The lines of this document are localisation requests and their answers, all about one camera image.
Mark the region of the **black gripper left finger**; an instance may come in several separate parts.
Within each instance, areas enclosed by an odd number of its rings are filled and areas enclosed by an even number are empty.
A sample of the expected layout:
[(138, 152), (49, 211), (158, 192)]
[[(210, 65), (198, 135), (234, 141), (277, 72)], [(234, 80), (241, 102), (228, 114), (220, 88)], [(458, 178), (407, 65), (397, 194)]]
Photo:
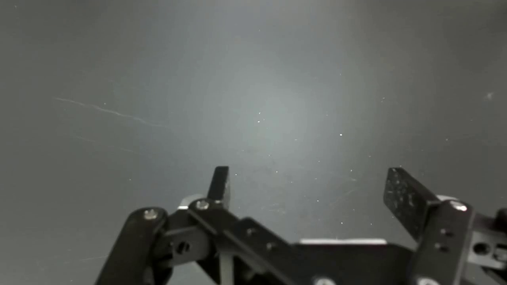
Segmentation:
[(214, 208), (228, 208), (229, 202), (229, 168), (217, 167), (204, 198), (195, 198), (188, 203), (188, 209), (209, 211)]

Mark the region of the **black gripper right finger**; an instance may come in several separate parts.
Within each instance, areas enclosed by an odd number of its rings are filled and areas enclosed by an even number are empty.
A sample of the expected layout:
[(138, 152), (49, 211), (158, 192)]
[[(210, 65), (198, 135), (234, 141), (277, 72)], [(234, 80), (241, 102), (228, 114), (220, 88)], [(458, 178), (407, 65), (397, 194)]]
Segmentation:
[(435, 195), (404, 168), (386, 171), (383, 205), (418, 247), (464, 249), (469, 244), (469, 206)]

